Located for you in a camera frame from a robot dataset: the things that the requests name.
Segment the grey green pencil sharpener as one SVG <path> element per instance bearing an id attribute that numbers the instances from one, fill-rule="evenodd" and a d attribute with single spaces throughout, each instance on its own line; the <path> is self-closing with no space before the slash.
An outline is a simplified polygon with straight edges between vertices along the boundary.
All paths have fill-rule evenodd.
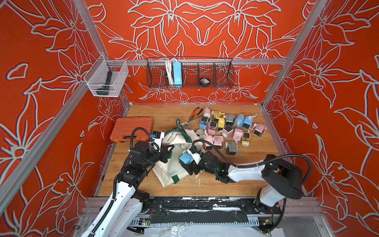
<path id="1" fill-rule="evenodd" d="M 226 152 L 227 155 L 234 156 L 238 153 L 238 144 L 236 141 L 227 141 L 226 142 Z"/>

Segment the grey white pencil sharpener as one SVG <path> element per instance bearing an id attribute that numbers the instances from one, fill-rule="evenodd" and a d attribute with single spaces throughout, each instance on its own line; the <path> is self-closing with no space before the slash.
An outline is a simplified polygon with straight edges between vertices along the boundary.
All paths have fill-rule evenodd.
<path id="1" fill-rule="evenodd" d="M 205 131 L 201 128 L 195 131 L 195 134 L 199 139 L 203 139 L 205 137 Z"/>

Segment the cream tote bag green handles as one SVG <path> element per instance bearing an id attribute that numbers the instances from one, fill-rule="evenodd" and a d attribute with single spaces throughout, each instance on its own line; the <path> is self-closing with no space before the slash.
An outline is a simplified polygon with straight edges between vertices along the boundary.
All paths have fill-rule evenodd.
<path id="1" fill-rule="evenodd" d="M 172 156 L 168 163 L 158 162 L 153 168 L 153 172 L 157 176 L 163 187 L 171 184 L 176 184 L 182 178 L 186 177 L 188 173 L 182 168 L 179 163 L 179 157 L 186 150 L 192 148 L 193 141 L 199 139 L 195 131 L 184 124 L 180 129 L 171 129 L 165 132 L 165 137 L 162 140 L 162 145 L 174 145 Z"/>

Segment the pink cube sharpener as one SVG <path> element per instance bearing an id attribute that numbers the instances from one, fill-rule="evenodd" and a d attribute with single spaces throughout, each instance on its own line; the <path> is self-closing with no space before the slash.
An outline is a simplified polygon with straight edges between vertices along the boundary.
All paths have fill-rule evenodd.
<path id="1" fill-rule="evenodd" d="M 228 124 L 222 129 L 222 135 L 225 139 L 231 137 L 233 135 L 234 128 Z"/>

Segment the yellow tall pencil sharpener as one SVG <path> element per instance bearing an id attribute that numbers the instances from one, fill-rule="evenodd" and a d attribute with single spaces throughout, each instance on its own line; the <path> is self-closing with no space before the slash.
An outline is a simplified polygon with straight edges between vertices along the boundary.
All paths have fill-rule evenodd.
<path id="1" fill-rule="evenodd" d="M 218 118 L 218 130 L 222 130 L 225 127 L 225 119 Z"/>

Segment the blue grey square sharpener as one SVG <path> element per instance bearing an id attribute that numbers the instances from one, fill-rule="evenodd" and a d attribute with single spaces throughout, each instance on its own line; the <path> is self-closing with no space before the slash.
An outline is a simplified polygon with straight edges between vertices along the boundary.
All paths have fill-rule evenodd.
<path id="1" fill-rule="evenodd" d="M 206 116 L 202 116 L 199 122 L 199 128 L 206 130 L 208 126 L 209 118 Z"/>

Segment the yellow black square sharpener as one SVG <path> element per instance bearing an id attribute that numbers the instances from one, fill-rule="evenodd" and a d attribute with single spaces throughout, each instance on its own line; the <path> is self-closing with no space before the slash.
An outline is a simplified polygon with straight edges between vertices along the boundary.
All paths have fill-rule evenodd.
<path id="1" fill-rule="evenodd" d="M 250 132 L 244 132 L 242 139 L 241 139 L 242 146 L 249 147 L 250 140 L 251 140 L 251 133 Z"/>

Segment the grey clear pencil sharpener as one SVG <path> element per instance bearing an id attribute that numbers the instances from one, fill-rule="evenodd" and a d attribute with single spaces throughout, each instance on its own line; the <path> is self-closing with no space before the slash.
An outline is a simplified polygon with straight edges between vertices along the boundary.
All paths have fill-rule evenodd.
<path id="1" fill-rule="evenodd" d="M 233 114 L 226 114 L 224 116 L 224 119 L 225 119 L 225 125 L 233 126 L 235 123 L 235 115 L 233 115 Z"/>

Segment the blue crank pencil sharpener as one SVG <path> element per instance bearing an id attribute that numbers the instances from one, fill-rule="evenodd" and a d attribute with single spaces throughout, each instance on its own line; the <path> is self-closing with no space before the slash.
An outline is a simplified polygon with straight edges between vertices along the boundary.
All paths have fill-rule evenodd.
<path id="1" fill-rule="evenodd" d="M 251 129 L 253 123 L 254 123 L 254 118 L 257 117 L 258 114 L 255 115 L 248 115 L 245 117 L 242 127 L 245 129 Z"/>

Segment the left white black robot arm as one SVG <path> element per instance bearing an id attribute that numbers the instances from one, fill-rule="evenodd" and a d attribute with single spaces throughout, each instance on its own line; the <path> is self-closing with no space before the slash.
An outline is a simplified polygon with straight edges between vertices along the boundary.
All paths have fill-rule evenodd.
<path id="1" fill-rule="evenodd" d="M 138 187 L 156 163 L 168 162 L 174 147 L 149 141 L 132 145 L 114 178 L 112 194 L 82 236 L 121 237 L 138 214 L 149 210 L 150 195 Z"/>

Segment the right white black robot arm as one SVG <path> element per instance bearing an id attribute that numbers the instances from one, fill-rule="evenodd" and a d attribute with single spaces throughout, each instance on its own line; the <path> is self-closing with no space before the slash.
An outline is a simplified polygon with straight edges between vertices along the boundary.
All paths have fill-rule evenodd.
<path id="1" fill-rule="evenodd" d="M 301 199 L 303 196 L 302 170 L 272 154 L 258 163 L 233 166 L 221 162 L 210 151 L 199 155 L 187 150 L 180 156 L 179 163 L 190 175 L 204 171 L 225 184 L 245 180 L 267 182 L 267 186 L 258 191 L 256 206 L 269 208 L 282 199 Z"/>

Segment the orange plastic tool case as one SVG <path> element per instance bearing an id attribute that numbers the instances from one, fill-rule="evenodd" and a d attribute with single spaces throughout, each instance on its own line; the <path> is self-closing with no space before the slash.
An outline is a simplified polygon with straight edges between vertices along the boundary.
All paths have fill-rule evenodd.
<path id="1" fill-rule="evenodd" d="M 152 117 L 126 117 L 118 118 L 110 135 L 115 143 L 129 142 L 134 129 L 141 127 L 149 134 L 153 129 Z"/>

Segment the small black device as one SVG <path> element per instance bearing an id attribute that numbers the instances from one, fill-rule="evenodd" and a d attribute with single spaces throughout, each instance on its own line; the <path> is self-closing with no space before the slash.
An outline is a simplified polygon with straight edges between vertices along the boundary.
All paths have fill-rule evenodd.
<path id="1" fill-rule="evenodd" d="M 208 87 L 211 84 L 211 81 L 208 78 L 202 78 L 199 80 L 199 85 L 201 87 Z"/>

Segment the dark green flashlight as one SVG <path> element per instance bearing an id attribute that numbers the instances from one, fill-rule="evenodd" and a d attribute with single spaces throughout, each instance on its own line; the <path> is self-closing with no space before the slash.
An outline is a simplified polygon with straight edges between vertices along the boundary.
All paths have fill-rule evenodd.
<path id="1" fill-rule="evenodd" d="M 111 79 L 112 79 L 112 71 L 108 71 L 105 84 L 101 86 L 99 89 L 97 89 L 96 91 L 97 95 L 105 96 L 109 94 Z"/>

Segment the light blue box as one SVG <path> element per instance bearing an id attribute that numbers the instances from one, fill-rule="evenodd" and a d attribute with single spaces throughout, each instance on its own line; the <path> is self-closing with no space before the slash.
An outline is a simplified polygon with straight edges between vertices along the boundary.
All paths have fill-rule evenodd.
<path id="1" fill-rule="evenodd" d="M 182 79 L 182 63 L 180 61 L 173 62 L 173 75 L 174 75 L 174 85 L 181 87 L 183 85 L 183 79 Z"/>

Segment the orange handled pliers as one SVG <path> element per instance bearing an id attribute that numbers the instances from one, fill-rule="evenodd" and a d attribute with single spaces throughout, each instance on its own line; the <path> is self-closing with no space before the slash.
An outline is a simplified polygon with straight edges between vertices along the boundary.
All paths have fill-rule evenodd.
<path id="1" fill-rule="evenodd" d="M 193 112 L 191 113 L 191 116 L 188 121 L 192 121 L 196 119 L 202 113 L 202 111 L 203 109 L 201 109 L 200 107 L 195 108 Z"/>

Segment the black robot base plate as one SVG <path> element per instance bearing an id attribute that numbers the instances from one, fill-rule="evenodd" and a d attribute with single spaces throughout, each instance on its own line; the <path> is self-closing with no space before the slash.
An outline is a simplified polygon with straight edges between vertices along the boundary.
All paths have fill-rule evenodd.
<path id="1" fill-rule="evenodd" d="M 175 225 L 258 227 L 279 217 L 279 204 L 257 207 L 254 197 L 151 197 L 149 209 L 130 223 L 133 228 Z"/>

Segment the clear acrylic wall bin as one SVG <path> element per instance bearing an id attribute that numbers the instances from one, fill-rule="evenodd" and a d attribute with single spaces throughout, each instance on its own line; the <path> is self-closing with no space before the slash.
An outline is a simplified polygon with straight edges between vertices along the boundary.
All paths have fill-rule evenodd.
<path id="1" fill-rule="evenodd" d="M 85 75 L 84 81 L 93 96 L 117 98 L 128 75 L 126 61 L 107 60 L 100 55 Z"/>

